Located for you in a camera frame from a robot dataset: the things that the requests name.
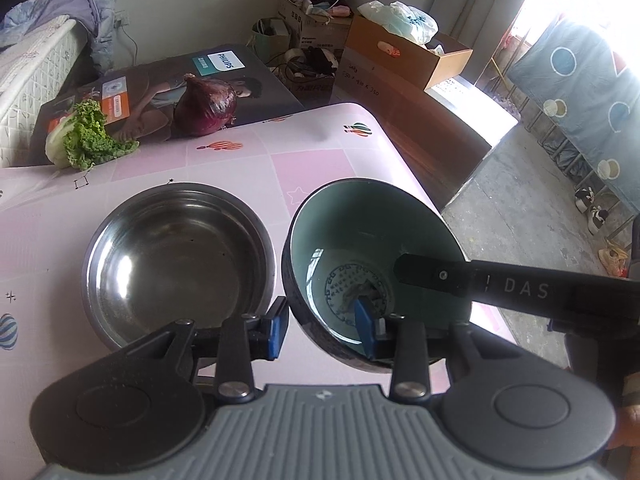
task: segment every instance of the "stainless steel bowl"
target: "stainless steel bowl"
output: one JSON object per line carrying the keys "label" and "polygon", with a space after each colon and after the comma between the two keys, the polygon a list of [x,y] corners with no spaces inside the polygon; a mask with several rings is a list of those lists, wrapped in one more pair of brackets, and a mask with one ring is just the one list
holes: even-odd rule
{"label": "stainless steel bowl", "polygon": [[264,313],[275,259],[267,231],[235,196],[203,184],[147,189],[114,209],[89,244],[82,301],[107,346],[180,318],[214,328]]}

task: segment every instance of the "blue blanket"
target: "blue blanket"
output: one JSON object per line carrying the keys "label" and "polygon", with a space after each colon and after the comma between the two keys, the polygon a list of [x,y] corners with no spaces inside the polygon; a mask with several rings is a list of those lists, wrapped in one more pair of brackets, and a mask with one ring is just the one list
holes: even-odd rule
{"label": "blue blanket", "polygon": [[640,79],[605,38],[568,19],[552,23],[508,77],[640,211]]}
{"label": "blue blanket", "polygon": [[89,32],[92,59],[100,73],[113,67],[113,19],[116,0],[28,0],[0,22],[0,49],[18,43],[34,28],[68,14]]}

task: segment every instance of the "sneaker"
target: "sneaker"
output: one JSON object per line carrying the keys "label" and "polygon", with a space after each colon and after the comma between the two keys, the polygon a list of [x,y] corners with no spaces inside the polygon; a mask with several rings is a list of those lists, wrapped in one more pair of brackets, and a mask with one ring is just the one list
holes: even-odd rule
{"label": "sneaker", "polygon": [[601,208],[600,206],[594,206],[589,213],[589,232],[592,235],[596,235],[600,228],[604,225],[605,220],[609,216],[609,211]]}
{"label": "sneaker", "polygon": [[595,195],[591,187],[583,187],[575,192],[575,206],[581,213],[586,213],[587,209],[593,205]]}

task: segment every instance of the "philips logo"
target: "philips logo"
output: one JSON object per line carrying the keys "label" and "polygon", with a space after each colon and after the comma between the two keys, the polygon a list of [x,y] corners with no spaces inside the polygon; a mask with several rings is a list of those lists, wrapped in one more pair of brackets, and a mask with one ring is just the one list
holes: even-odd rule
{"label": "philips logo", "polygon": [[235,70],[237,68],[244,68],[244,65],[238,59],[238,56],[236,56],[236,54],[234,54],[231,50],[209,54],[209,59],[213,63],[213,66],[216,67],[216,69],[220,72],[225,72],[226,70]]}

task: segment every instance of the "electrical outlet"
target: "electrical outlet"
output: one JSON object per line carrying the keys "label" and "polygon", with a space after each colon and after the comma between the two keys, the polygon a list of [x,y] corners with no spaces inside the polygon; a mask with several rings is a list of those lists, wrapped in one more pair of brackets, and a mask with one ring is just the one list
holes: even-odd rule
{"label": "electrical outlet", "polygon": [[113,19],[113,28],[129,25],[129,13],[126,10],[118,10]]}

